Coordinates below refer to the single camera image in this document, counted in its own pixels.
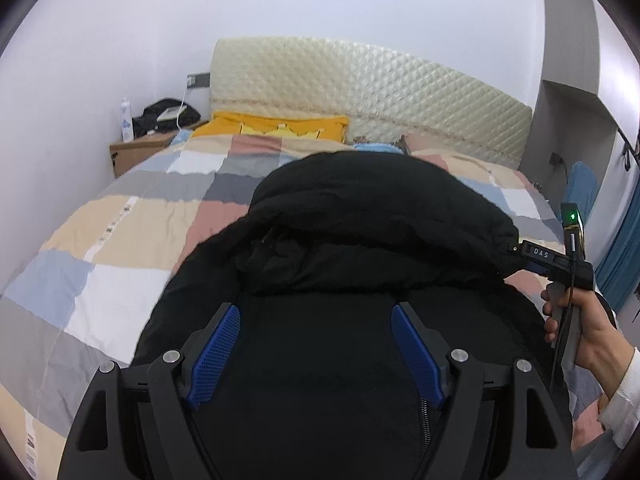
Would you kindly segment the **person right hand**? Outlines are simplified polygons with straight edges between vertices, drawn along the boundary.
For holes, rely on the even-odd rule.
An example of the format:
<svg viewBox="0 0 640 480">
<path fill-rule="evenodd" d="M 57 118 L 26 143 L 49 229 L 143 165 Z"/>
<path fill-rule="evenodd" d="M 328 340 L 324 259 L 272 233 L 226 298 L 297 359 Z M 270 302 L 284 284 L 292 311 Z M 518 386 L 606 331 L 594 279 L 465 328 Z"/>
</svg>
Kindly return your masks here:
<svg viewBox="0 0 640 480">
<path fill-rule="evenodd" d="M 612 400 L 634 357 L 634 347 L 611 324 L 594 292 L 574 288 L 555 300 L 551 299 L 550 292 L 551 286 L 548 285 L 540 293 L 544 300 L 542 313 L 547 315 L 544 340 L 552 342 L 559 333 L 559 323 L 551 316 L 554 307 L 565 308 L 572 304 L 579 308 L 582 336 L 576 352 L 576 364 L 590 370 L 608 400 Z"/>
</svg>

